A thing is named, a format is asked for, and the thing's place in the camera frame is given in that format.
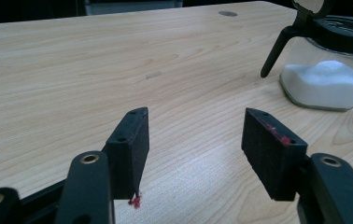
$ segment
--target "red object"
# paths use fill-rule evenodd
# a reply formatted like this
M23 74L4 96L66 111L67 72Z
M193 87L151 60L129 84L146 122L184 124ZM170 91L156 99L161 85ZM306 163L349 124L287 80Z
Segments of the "red object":
M280 142L284 147L289 147L290 146L290 139L287 136L284 136L280 139Z
M142 195L135 195L135 198L131 199L128 204L134 206L135 209L138 209L141 206Z

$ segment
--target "wood grain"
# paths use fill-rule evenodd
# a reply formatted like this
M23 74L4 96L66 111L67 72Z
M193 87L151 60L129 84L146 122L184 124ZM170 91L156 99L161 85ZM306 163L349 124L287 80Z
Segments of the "wood grain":
M219 15L232 11L236 17ZM142 207L118 223L297 223L270 200L240 144L246 107L353 166L353 109L300 108L260 70L295 11L264 2L0 24L0 187L22 197L100 150L123 115L149 109Z

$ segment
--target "dark background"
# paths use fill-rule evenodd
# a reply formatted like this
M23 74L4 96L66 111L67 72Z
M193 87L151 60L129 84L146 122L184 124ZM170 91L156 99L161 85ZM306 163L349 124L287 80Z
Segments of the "dark background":
M94 3L162 0L92 0ZM249 2L252 0L183 0L183 7ZM284 7L293 5L290 0L267 0ZM353 0L337 0L332 15L353 17ZM0 0L0 22L35 21L85 16L84 0Z

